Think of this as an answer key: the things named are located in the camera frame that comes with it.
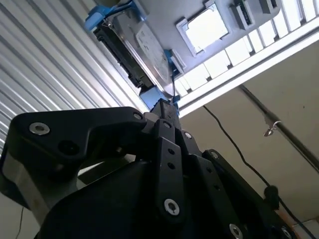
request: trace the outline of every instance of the screw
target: screw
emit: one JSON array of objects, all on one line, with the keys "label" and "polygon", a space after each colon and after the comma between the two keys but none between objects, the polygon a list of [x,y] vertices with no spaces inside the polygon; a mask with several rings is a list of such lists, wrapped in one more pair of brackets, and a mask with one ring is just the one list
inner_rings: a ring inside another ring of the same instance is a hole
[{"label": "screw", "polygon": [[191,138],[191,135],[189,133],[185,132],[185,135],[187,138]]},{"label": "screw", "polygon": [[165,125],[165,127],[167,127],[167,128],[171,128],[171,126],[170,126],[170,124],[169,123],[167,123],[167,122],[163,122],[163,124]]},{"label": "screw", "polygon": [[139,113],[133,113],[134,117],[141,120],[143,117]]},{"label": "screw", "polygon": [[281,230],[283,231],[286,237],[288,237],[289,239],[293,238],[285,227],[282,227]]},{"label": "screw", "polygon": [[179,206],[173,199],[166,199],[164,201],[165,210],[172,216],[178,216]]},{"label": "screw", "polygon": [[243,239],[243,234],[241,230],[235,224],[229,224],[229,229],[236,239]]},{"label": "screw", "polygon": [[36,135],[45,135],[50,132],[49,126],[41,122],[35,122],[30,124],[29,131]]},{"label": "screw", "polygon": [[218,154],[217,154],[217,153],[215,153],[215,152],[211,152],[211,155],[212,155],[215,159],[217,159],[217,158],[218,158]]}]

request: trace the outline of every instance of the gray metal plate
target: gray metal plate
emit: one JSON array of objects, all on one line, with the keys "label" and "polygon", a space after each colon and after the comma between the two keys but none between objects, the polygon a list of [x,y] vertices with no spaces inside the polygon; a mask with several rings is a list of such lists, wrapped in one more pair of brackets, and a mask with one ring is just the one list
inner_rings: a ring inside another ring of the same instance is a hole
[{"label": "gray metal plate", "polygon": [[[213,1],[217,5],[218,11],[222,16],[229,33],[206,47],[201,54],[194,56],[182,38],[181,33],[178,31],[176,24],[183,18],[190,21],[197,14],[203,12],[206,7],[202,0],[136,0],[136,2],[139,2],[139,4],[143,6],[144,11],[147,13],[147,20],[145,23],[151,29],[161,47],[168,50],[173,49],[180,56],[182,62],[185,64],[184,73],[194,69],[196,66],[244,37],[249,32],[271,20],[279,13],[281,8],[280,0],[277,0],[278,7],[275,8],[272,13],[265,13],[265,8],[263,10],[261,4],[263,1],[269,2],[269,0],[246,0],[254,21],[254,24],[249,26],[246,30],[242,29],[243,27],[240,26],[236,20],[234,7],[231,7],[234,0]],[[144,61],[144,64],[148,66],[147,71],[154,75],[151,80],[153,82],[157,81],[156,83],[159,83],[164,89],[171,83],[171,79],[166,78],[167,74],[163,74],[163,69],[159,70],[158,68],[154,69],[152,67],[152,60],[147,57],[136,40],[136,34],[141,29],[141,22],[133,18],[134,17],[130,16],[129,12],[116,16],[116,32],[121,35],[122,39],[130,46],[131,50],[135,51],[137,57]],[[156,59],[160,59],[162,56],[162,54],[159,54],[157,51],[155,51],[154,54],[156,56],[153,57]],[[166,92],[171,94],[171,87]]]}]

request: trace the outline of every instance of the white wall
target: white wall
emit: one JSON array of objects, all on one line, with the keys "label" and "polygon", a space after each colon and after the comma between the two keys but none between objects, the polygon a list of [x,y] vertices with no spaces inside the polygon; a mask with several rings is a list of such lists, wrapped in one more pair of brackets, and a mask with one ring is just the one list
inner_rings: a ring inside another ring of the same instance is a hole
[{"label": "white wall", "polygon": [[[246,86],[319,156],[319,42],[247,82]],[[234,89],[207,104],[251,163],[279,187],[289,208],[302,220],[319,216],[319,175],[279,133],[263,137],[264,117]],[[203,109],[181,119],[201,150],[215,149],[263,195],[265,184],[246,167],[217,122]]]},{"label": "white wall", "polygon": [[[0,194],[0,238],[14,239],[19,231],[22,207]],[[39,225],[33,214],[23,210],[21,232],[18,239],[33,239],[39,231]]]},{"label": "white wall", "polygon": [[[305,222],[304,225],[316,238],[319,238],[319,223],[316,220]],[[310,239],[310,236],[301,227],[295,226],[294,228],[302,239]]]}]

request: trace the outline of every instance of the light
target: light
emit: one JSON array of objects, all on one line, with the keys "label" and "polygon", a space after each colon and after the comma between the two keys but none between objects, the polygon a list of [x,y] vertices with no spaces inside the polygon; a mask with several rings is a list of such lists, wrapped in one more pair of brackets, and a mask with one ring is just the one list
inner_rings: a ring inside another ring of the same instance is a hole
[{"label": "light", "polygon": [[239,63],[250,57],[249,51],[243,39],[240,39],[231,44],[225,50],[233,66],[238,65]]},{"label": "light", "polygon": [[91,170],[91,169],[93,169],[93,168],[99,166],[101,163],[97,163],[97,164],[94,164],[94,165],[92,165],[92,166],[90,166],[90,167],[81,169],[81,170],[78,172],[78,176],[80,176],[80,175],[82,175],[83,173],[86,173],[87,171],[89,171],[89,170]]},{"label": "light", "polygon": [[301,0],[302,6],[301,11],[306,19],[306,21],[310,21],[316,17],[316,10],[314,6],[314,0]]},{"label": "light", "polygon": [[287,25],[282,10],[274,17],[274,25],[279,38],[288,34]]},{"label": "light", "polygon": [[246,49],[248,50],[248,52],[252,52],[254,49],[252,48],[252,46],[250,44],[248,36],[244,36],[242,39],[243,39],[243,41],[245,43],[245,46],[246,46]]},{"label": "light", "polygon": [[185,31],[196,53],[228,33],[215,4],[188,23]]},{"label": "light", "polygon": [[224,73],[228,70],[228,65],[230,65],[229,59],[226,55],[225,51],[221,51],[218,54],[214,55],[210,59],[208,59],[204,63],[208,73],[210,74],[211,78],[215,78],[220,74]]},{"label": "light", "polygon": [[189,86],[187,80],[184,78],[184,76],[181,76],[178,80],[184,86],[185,90],[190,90],[190,86]]},{"label": "light", "polygon": [[296,43],[296,41],[302,36],[309,34],[318,27],[319,18],[315,18],[297,30],[291,32],[284,38],[271,44],[267,47],[267,49],[251,56],[244,62],[209,81],[207,84],[182,97],[178,102],[180,116],[183,117],[184,115],[196,110],[204,104],[225,94],[226,92],[250,80],[252,77],[257,76],[270,67],[285,60],[289,56],[316,42],[319,40],[319,33],[314,33],[308,38]]},{"label": "light", "polygon": [[296,0],[282,0],[283,12],[286,17],[287,25],[290,31],[301,26],[301,14]]},{"label": "light", "polygon": [[182,97],[187,95],[187,90],[185,89],[183,84],[180,82],[180,79],[175,81],[175,89],[178,95]]},{"label": "light", "polygon": [[267,21],[265,24],[259,27],[259,32],[262,37],[264,46],[269,46],[275,42],[275,31],[271,21]]},{"label": "light", "polygon": [[259,52],[262,49],[264,49],[263,43],[261,42],[261,39],[259,37],[259,33],[257,30],[252,31],[251,33],[249,33],[248,36],[251,41],[251,44],[253,45],[255,52]]},{"label": "light", "polygon": [[198,87],[207,83],[207,78],[209,77],[209,73],[206,70],[203,64],[197,66],[195,69],[191,70],[187,74],[184,75],[184,78],[187,80],[190,88],[192,90],[197,89]]}]

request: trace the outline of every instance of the white corrugated wall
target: white corrugated wall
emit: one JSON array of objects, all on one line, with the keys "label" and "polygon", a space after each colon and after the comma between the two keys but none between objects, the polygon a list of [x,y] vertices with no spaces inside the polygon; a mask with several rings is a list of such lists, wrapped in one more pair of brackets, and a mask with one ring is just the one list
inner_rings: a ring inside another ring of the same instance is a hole
[{"label": "white corrugated wall", "polygon": [[147,108],[110,52],[83,29],[93,0],[0,1],[0,154],[17,114]]}]

